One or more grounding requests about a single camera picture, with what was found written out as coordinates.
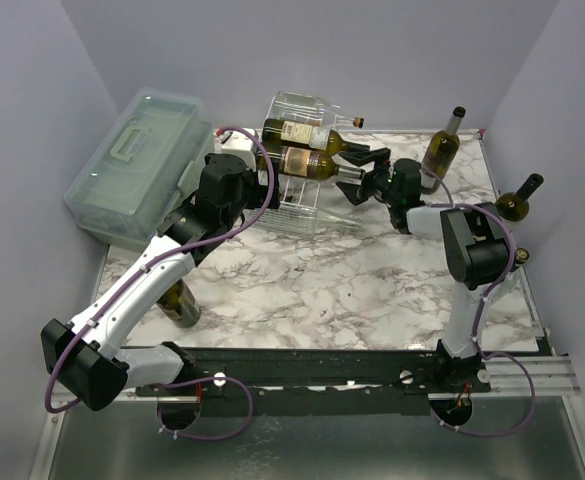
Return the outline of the green bottle brown label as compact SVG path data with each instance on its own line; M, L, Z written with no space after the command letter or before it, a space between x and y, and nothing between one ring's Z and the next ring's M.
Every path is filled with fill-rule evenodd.
M336 163L333 158L323 152L297 147L266 144L273 168L278 174L325 181L332 177L361 180L365 172L356 167Z

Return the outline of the green bottle white label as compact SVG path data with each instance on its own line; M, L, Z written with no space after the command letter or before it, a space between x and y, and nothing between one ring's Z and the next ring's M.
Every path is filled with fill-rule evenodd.
M329 128L273 118L265 120L261 138L264 143L322 151L329 155L370 150L368 145L347 141Z

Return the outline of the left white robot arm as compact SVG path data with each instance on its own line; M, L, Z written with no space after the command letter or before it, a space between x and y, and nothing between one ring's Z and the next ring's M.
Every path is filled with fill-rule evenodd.
M264 160L267 185L245 162L230 154L209 154L197 190L170 212L133 266L99 299L70 321L50 320L41 331L50 378L44 396L57 412L52 391L61 383L74 394L71 406L99 411L126 388L161 384L173 395L186 393L192 368L174 348L145 348L123 355L134 326L174 284L224 241L240 233L235 223L247 208L263 215L278 188L277 169Z

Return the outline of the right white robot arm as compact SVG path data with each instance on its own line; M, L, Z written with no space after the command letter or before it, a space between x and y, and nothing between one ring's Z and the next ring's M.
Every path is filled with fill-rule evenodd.
M481 352L485 313L515 270L516 242L494 203L428 204L421 198L420 163L404 158L392 162L390 155L388 148L343 152L341 158L350 164L372 163L374 168L360 175L358 185L337 186L354 206L370 198L384 204L400 233L443 240L447 268L455 281L454 299L441 340L448 358L436 362L431 371L434 384L452 392L468 380L460 359Z

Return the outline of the green bottle under left arm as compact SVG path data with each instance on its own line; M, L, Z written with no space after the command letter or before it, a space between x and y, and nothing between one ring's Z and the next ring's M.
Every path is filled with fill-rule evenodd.
M194 327L201 317L199 304L182 279L174 283L156 304L179 328Z

